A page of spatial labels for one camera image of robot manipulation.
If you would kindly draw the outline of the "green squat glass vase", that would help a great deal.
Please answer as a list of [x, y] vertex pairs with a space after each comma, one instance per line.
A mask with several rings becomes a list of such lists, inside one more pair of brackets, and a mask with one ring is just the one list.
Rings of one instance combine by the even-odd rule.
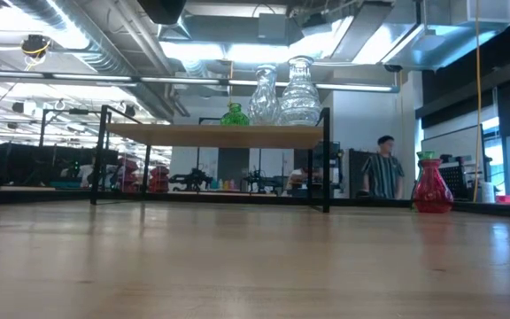
[[239, 103], [229, 103], [228, 112], [220, 119], [221, 126], [249, 126], [250, 120], [242, 112], [242, 105]]

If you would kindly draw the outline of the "clear swirl glass vase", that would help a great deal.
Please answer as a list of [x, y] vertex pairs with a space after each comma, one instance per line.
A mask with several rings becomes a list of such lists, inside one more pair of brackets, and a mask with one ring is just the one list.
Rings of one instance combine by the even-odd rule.
[[255, 72], [257, 86], [249, 106], [248, 117], [252, 126], [273, 126], [277, 123], [280, 104], [276, 96], [276, 67], [262, 65]]

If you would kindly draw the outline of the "clear ribbed glass vase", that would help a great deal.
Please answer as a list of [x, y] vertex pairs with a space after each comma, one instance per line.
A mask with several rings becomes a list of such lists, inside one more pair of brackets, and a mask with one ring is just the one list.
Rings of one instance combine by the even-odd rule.
[[296, 56], [289, 60], [290, 81], [282, 93], [279, 124], [315, 126], [321, 114], [318, 90], [312, 84], [310, 66], [313, 59]]

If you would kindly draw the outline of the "red bulbous glass vase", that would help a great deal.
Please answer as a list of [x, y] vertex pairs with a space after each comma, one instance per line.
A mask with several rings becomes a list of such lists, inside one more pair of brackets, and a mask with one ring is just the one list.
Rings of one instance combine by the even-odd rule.
[[413, 203], [416, 210], [423, 214], [446, 214], [452, 210], [453, 195], [439, 167], [440, 159], [421, 159], [421, 175], [414, 192]]

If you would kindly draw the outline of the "person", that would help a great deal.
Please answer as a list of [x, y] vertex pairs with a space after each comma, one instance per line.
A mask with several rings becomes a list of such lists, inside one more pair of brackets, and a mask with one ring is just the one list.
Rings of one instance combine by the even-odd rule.
[[362, 168], [362, 190], [369, 197], [403, 198], [405, 172], [398, 158], [392, 154], [394, 142], [392, 136], [381, 136], [377, 141], [378, 152], [370, 155]]
[[59, 181], [65, 182], [67, 188], [87, 189], [93, 180], [94, 165], [84, 164], [74, 160], [66, 163], [59, 174]]
[[306, 167], [294, 169], [288, 178], [283, 194], [289, 197], [298, 196], [299, 192], [306, 189], [308, 169]]

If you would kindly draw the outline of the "black equipment rack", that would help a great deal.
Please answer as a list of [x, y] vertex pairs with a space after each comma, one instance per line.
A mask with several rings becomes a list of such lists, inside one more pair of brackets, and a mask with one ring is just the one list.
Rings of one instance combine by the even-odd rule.
[[[329, 147], [329, 196], [333, 198], [336, 192], [342, 188], [341, 166], [344, 151], [340, 148], [340, 143], [332, 142]], [[308, 169], [308, 179], [306, 189], [299, 192], [294, 198], [321, 198], [324, 189], [324, 152], [323, 142], [319, 142], [311, 151], [294, 151], [294, 169], [306, 167]]]

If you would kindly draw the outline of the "black panel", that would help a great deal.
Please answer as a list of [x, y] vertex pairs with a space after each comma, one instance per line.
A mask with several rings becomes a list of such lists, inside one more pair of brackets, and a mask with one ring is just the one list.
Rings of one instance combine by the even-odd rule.
[[370, 155], [373, 155], [372, 152], [360, 152], [360, 151], [354, 151], [353, 149], [350, 149], [350, 170], [349, 170], [349, 177], [350, 177], [350, 186], [352, 191], [356, 191], [355, 196], [356, 197], [369, 197], [366, 192], [362, 190], [363, 185], [363, 173], [362, 168], [364, 167], [364, 164], [368, 157]]

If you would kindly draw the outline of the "bright ceiling light panel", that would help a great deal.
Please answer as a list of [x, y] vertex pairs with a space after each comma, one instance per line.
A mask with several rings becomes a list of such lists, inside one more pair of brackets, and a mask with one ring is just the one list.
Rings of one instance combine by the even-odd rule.
[[226, 59], [240, 63], [283, 63], [296, 56], [325, 58], [332, 51], [328, 40], [321, 35], [308, 36], [290, 46], [194, 42], [159, 44], [167, 57], [184, 61]]

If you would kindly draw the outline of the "grey ceiling box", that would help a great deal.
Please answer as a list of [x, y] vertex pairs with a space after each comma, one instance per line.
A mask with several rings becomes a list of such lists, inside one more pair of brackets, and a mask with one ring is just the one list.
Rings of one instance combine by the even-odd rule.
[[258, 18], [258, 41], [265, 44], [286, 45], [288, 20], [284, 15], [261, 13]]

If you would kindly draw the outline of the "black perforated rack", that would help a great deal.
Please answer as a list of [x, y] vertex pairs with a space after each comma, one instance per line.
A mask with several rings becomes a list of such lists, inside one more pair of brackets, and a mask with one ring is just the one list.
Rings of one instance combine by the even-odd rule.
[[455, 201], [468, 201], [473, 198], [473, 191], [468, 186], [466, 166], [472, 159], [471, 155], [453, 156], [442, 154], [439, 173], [443, 177]]

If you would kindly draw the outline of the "black curtain partition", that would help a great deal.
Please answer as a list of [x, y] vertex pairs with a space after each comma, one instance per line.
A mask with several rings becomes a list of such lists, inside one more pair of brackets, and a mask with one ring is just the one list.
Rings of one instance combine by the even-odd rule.
[[0, 144], [0, 176], [4, 183], [14, 186], [51, 187], [52, 181], [59, 181], [67, 162], [77, 160], [95, 166], [96, 154], [88, 148]]

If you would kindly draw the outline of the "wooden shelf black metal frame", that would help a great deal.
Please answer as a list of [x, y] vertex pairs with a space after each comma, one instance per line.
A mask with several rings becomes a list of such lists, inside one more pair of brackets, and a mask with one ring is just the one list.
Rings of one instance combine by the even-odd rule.
[[[102, 167], [104, 141], [106, 135], [115, 135], [132, 139], [146, 146], [145, 168], [149, 167], [151, 148], [153, 146], [183, 147], [218, 147], [237, 149], [306, 149], [312, 150], [319, 142], [323, 142], [324, 152], [324, 189], [322, 199], [329, 196], [329, 147], [330, 109], [321, 110], [318, 125], [308, 126], [217, 126], [217, 125], [158, 125], [143, 124], [132, 120], [130, 124], [116, 124], [107, 121], [111, 111], [109, 105], [102, 105], [97, 134], [96, 159], [91, 191], [96, 194], [98, 179]], [[142, 194], [148, 193], [148, 176], [143, 177]]]

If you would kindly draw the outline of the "black aluminium rig frame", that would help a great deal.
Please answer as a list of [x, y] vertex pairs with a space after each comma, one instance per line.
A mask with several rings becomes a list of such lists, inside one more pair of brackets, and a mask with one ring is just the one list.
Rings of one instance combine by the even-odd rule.
[[[186, 203], [215, 203], [215, 204], [247, 204], [247, 205], [277, 205], [277, 206], [312, 206], [322, 211], [325, 207], [368, 207], [368, 208], [410, 208], [412, 204], [406, 200], [368, 199], [368, 198], [288, 198], [276, 196], [239, 196], [222, 194], [186, 194], [186, 193], [124, 193], [99, 191], [56, 191], [44, 188], [11, 187], [0, 189], [0, 205], [26, 204], [47, 201], [88, 200], [109, 202], [133, 201], [164, 201]], [[452, 205], [454, 211], [471, 214], [484, 214], [510, 218], [510, 205], [482, 204], [456, 202]]]

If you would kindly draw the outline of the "silver ceiling duct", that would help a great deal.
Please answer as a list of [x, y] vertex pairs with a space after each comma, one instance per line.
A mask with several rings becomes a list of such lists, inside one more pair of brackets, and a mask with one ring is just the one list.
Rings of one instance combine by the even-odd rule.
[[[121, 54], [90, 16], [74, 0], [5, 0], [31, 18], [41, 21], [58, 35], [81, 41], [79, 59], [100, 75], [137, 75], [136, 69]], [[172, 94], [173, 87], [163, 84], [153, 89], [149, 84], [137, 83], [125, 91], [143, 103], [152, 115], [171, 120], [176, 114], [189, 112]]]

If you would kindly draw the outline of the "large white ceiling duct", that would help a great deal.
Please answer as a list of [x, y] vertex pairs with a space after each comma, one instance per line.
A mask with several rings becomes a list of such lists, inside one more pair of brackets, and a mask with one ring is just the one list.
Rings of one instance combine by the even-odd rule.
[[510, 0], [347, 0], [326, 55], [351, 65], [437, 70], [510, 27]]

